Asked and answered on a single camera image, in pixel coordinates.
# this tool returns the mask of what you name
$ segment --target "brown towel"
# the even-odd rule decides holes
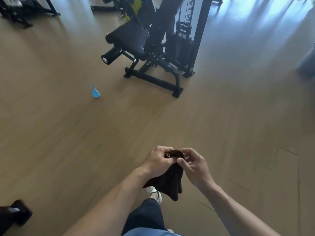
[[[170,153],[165,153],[165,158],[176,157],[184,158],[183,152],[174,150]],[[181,177],[183,176],[183,168],[175,163],[161,176],[150,179],[144,188],[154,186],[157,191],[167,194],[172,200],[178,200],[178,193],[182,193]]]

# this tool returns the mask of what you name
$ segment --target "dark pants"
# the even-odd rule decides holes
[[[121,235],[140,227],[166,230],[161,207],[155,199],[146,199],[129,214]]]

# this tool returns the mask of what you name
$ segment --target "left hand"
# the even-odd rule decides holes
[[[165,153],[173,151],[172,147],[157,146],[153,148],[142,168],[148,172],[148,180],[163,175],[168,168],[176,163],[176,158],[164,158]]]

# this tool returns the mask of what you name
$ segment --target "wooden floor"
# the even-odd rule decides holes
[[[88,0],[52,2],[61,17],[39,17],[27,30],[0,19],[0,205],[21,198],[34,212],[7,235],[63,234],[155,145],[195,148],[215,181],[280,234],[313,235],[315,80],[294,72],[315,39],[311,1],[211,7],[179,99],[124,79],[124,56],[101,61],[111,48],[105,35],[124,22],[118,14],[93,15]],[[166,226],[228,235],[182,181],[178,202],[163,197]]]

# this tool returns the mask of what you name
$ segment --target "hand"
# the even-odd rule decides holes
[[[153,148],[142,168],[148,173],[148,180],[163,175],[168,168],[176,163],[176,158],[164,158],[165,153],[173,151],[172,147],[157,146]]]
[[[203,192],[208,186],[214,186],[215,182],[210,175],[205,159],[192,148],[181,149],[183,158],[178,158],[177,163],[185,170],[190,182]]]

